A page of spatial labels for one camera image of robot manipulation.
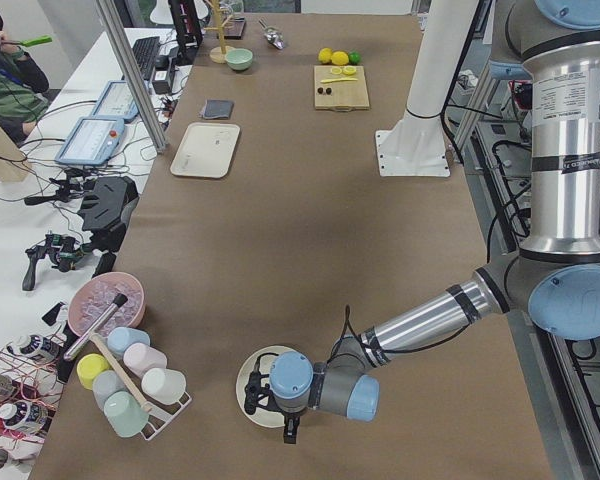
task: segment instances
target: person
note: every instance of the person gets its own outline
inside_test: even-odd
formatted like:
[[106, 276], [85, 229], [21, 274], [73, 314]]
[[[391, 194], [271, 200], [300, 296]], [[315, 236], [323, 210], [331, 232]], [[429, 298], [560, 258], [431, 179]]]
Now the person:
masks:
[[33, 131], [49, 106], [39, 95], [49, 89], [46, 75], [18, 45], [9, 43], [0, 16], [0, 127], [15, 143]]

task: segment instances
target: white desk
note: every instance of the white desk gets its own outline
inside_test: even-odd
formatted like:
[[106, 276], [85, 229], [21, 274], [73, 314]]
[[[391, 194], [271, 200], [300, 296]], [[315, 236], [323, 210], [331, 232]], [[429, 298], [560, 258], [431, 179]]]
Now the white desk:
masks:
[[[141, 37], [160, 35], [162, 41], [169, 40], [170, 30], [156, 29], [129, 29], [127, 35], [131, 44]], [[175, 43], [163, 45], [166, 53]], [[174, 91], [180, 89], [186, 81], [190, 67], [181, 68], [174, 81]], [[29, 140], [39, 138], [66, 138], [73, 128], [76, 120], [89, 115], [94, 103], [81, 104], [53, 110], [64, 105], [85, 100], [97, 100], [104, 86], [109, 80], [120, 79], [122, 72], [109, 45], [106, 34], [102, 34], [93, 48], [84, 58], [76, 72], [66, 83], [62, 92], [49, 107], [51, 113], [45, 116], [29, 137]], [[154, 106], [160, 106], [160, 97], [152, 97]], [[139, 192], [142, 192], [146, 175], [151, 170], [155, 150], [139, 118], [135, 123], [127, 126], [118, 151], [124, 145], [133, 142], [125, 150], [125, 155], [114, 156], [109, 162], [110, 166], [123, 167], [129, 170], [129, 175], [136, 182]], [[60, 168], [53, 162], [60, 142], [44, 141], [41, 144], [30, 143], [23, 150], [30, 153], [33, 159], [33, 169], [43, 179], [55, 177], [60, 173]], [[0, 198], [21, 199], [27, 195], [40, 193], [39, 180], [34, 175], [29, 175], [21, 183], [1, 183]], [[55, 193], [55, 186], [47, 188], [45, 195]], [[80, 207], [81, 200], [73, 200], [59, 205], [68, 211], [75, 212]], [[45, 258], [38, 262], [36, 286], [31, 292], [22, 290], [22, 279], [28, 267], [25, 249], [39, 242], [49, 230], [54, 233], [68, 234], [77, 237], [80, 235], [71, 232], [74, 230], [82, 234], [84, 241], [89, 240], [90, 233], [82, 232], [82, 219], [76, 214], [60, 212], [50, 203], [37, 206], [25, 206], [22, 201], [5, 202], [0, 200], [0, 349], [15, 340], [21, 334], [40, 333], [49, 335], [58, 330], [57, 327], [47, 327], [41, 320], [57, 302], [69, 303], [76, 290], [87, 282], [93, 275], [98, 262], [96, 255], [85, 257], [78, 269], [68, 273], [61, 273], [51, 269], [51, 262]], [[14, 445], [8, 441], [1, 441], [6, 448]], [[35, 446], [24, 445], [22, 442], [16, 447], [14, 455], [25, 455]], [[26, 478], [27, 475], [18, 472], [15, 468], [0, 470], [0, 480], [13, 480]]]

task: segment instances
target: yellow cup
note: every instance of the yellow cup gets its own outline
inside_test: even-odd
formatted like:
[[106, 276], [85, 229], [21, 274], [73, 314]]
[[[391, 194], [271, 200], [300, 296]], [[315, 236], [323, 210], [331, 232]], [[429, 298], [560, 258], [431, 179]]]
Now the yellow cup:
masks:
[[93, 381], [105, 370], [111, 370], [107, 359], [98, 353], [90, 353], [78, 362], [78, 379], [84, 388], [93, 390]]

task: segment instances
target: light green bowl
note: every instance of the light green bowl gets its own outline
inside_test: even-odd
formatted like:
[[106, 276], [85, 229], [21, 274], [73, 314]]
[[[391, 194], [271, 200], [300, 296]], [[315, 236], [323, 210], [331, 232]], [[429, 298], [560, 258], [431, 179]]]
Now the light green bowl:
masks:
[[253, 62], [253, 52], [246, 48], [234, 48], [226, 53], [224, 59], [231, 69], [239, 72], [241, 70], [246, 70], [251, 66], [251, 63]]

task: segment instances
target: brown table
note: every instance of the brown table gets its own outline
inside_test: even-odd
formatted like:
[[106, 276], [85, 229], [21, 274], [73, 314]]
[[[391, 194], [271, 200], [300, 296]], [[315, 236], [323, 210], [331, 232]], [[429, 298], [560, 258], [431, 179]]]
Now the brown table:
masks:
[[[359, 330], [469, 278], [485, 247], [461, 167], [448, 179], [381, 178], [374, 132], [401, 118], [421, 39], [411, 17], [248, 16], [242, 74], [212, 64], [205, 40], [157, 159], [118, 270], [144, 284], [142, 327], [194, 402], [151, 442], [118, 438], [75, 374], [32, 480], [540, 479], [551, 473], [506, 320], [373, 373], [378, 415], [320, 412], [298, 444], [240, 411], [243, 361], [272, 344], [324, 360], [346, 304]], [[315, 111], [320, 48], [358, 50], [371, 109]], [[171, 158], [205, 99], [233, 99], [242, 129], [222, 180], [176, 178]]]

